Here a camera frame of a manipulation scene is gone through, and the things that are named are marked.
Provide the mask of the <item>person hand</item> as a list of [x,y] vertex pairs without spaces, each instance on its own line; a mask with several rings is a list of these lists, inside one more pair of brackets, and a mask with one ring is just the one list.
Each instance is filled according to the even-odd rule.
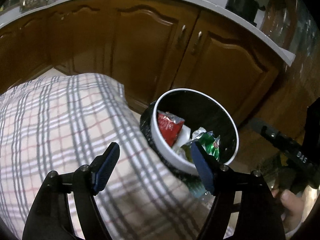
[[305,222],[313,207],[313,199],[307,195],[299,197],[289,190],[280,192],[279,189],[273,189],[271,192],[284,207],[281,218],[286,239],[290,239]]

